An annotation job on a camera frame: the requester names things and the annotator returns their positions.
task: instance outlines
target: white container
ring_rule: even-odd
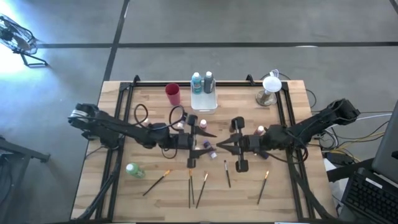
[[[207,94],[203,90],[200,94],[193,94],[191,85],[191,107],[195,114],[213,114],[217,109],[216,80],[214,79],[214,89]]]

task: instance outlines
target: computer monitor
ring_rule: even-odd
[[[398,102],[392,112],[372,168],[398,184]]]

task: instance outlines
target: fan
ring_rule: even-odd
[[[36,38],[32,32],[3,14],[0,14],[0,43],[11,49],[15,54],[19,54],[24,64],[28,67],[48,65],[45,60],[32,56],[37,52]],[[28,63],[26,57],[31,57],[41,62]]]

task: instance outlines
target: yellow wire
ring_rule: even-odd
[[[371,135],[369,135],[369,136],[367,136],[367,137],[365,137],[365,138],[356,139],[356,140],[354,140],[354,141],[352,141],[352,142],[349,142],[349,143],[347,143],[347,144],[341,145],[340,147],[338,147],[338,148],[336,148],[336,149],[332,149],[332,151],[337,151],[337,150],[339,150],[339,149],[346,149],[346,147],[348,147],[348,146],[350,146],[350,145],[352,145],[352,144],[354,144],[354,143],[361,142],[361,140],[369,139],[369,138],[371,138],[371,137],[378,136],[378,135],[381,135],[381,134],[384,134],[384,131],[381,131],[381,132],[379,132],[379,133],[371,134]]]
[[[346,152],[340,151],[340,150],[337,150],[337,151],[331,151],[331,153],[344,154],[344,155],[350,156],[351,158],[353,158],[354,160],[356,160],[356,161],[358,161],[358,162],[361,162],[361,160],[360,160],[360,159],[358,159],[357,157],[355,157],[355,156],[352,156],[352,155],[350,155],[350,154],[348,154],[348,153],[346,153]]]

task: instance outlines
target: brush handle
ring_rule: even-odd
[[[264,190],[264,187],[266,186],[266,182],[267,182],[267,179],[264,179],[264,181],[262,182],[261,191],[260,191],[260,195],[259,195],[259,200],[257,201],[257,204],[260,203],[262,191]]]
[[[206,181],[203,182],[203,185],[202,185],[202,187],[201,187],[199,199],[198,199],[198,202],[197,202],[197,208],[198,208],[198,206],[199,206],[201,194],[203,193],[203,189],[205,188],[205,184],[206,184]]]
[[[150,190],[152,190],[163,178],[164,178],[164,176],[162,176],[159,180],[157,180],[157,182],[155,182],[142,196],[145,196],[146,194],[148,194],[148,192]]]
[[[191,180],[188,179],[188,208],[191,208]]]
[[[228,180],[228,186],[231,188],[231,181],[229,180],[229,172],[228,170],[226,170],[225,172],[226,172],[226,178]]]
[[[192,176],[190,177],[190,180],[191,180],[192,204],[195,204],[195,198],[193,196],[193,180],[192,180]]]

